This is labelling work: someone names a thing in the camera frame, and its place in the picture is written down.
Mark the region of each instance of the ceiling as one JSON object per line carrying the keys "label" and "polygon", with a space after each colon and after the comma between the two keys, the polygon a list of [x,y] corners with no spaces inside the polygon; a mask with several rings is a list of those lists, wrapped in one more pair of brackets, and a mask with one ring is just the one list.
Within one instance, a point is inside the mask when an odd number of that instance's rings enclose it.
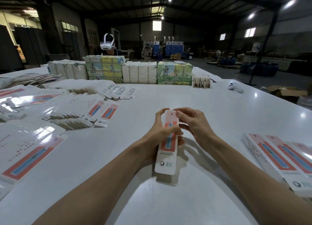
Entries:
{"label": "ceiling", "polygon": [[[255,11],[275,10],[289,0],[48,0],[96,22],[135,23],[158,18],[189,23],[227,23]],[[34,0],[0,0],[0,9],[35,7]]]}

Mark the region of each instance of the right hand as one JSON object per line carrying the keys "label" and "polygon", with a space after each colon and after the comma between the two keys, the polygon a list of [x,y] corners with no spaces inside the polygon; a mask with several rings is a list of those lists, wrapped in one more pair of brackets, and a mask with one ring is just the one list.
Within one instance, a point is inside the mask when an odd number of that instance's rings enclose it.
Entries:
{"label": "right hand", "polygon": [[188,130],[201,147],[208,140],[217,137],[203,112],[191,108],[176,108],[174,111],[177,111],[180,122],[188,124],[179,124],[180,128]]}

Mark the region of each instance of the white vr headset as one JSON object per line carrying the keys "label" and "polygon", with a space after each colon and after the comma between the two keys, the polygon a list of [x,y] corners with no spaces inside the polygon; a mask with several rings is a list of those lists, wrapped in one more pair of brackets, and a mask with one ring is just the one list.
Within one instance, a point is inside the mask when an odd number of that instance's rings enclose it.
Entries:
{"label": "white vr headset", "polygon": [[113,37],[113,41],[111,41],[111,42],[110,41],[106,41],[106,35],[107,34],[104,35],[104,41],[101,42],[100,47],[101,47],[102,50],[111,50],[112,47],[113,47],[113,43],[114,43],[115,39],[114,39],[113,35],[108,34],[108,35],[111,35]]}

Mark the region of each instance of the yellow wall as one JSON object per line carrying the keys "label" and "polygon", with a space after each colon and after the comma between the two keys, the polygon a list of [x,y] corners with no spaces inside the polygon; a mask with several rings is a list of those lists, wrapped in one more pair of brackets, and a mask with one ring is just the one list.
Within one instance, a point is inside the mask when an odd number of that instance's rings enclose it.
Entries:
{"label": "yellow wall", "polygon": [[9,28],[8,22],[20,24],[20,25],[29,25],[29,26],[33,26],[34,28],[41,29],[41,25],[39,22],[33,22],[29,19],[24,19],[22,17],[0,11],[0,25],[4,25],[7,27],[7,30],[11,36],[11,39],[12,39],[14,45],[16,45],[16,42],[14,40],[11,29]]}

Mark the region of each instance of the pallet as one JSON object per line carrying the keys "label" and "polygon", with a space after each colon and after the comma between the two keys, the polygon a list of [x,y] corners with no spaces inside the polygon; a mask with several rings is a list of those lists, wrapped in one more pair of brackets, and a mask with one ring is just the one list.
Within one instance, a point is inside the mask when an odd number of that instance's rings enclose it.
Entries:
{"label": "pallet", "polygon": [[239,69],[240,68],[239,65],[220,65],[220,64],[218,64],[218,66],[225,68],[225,69]]}

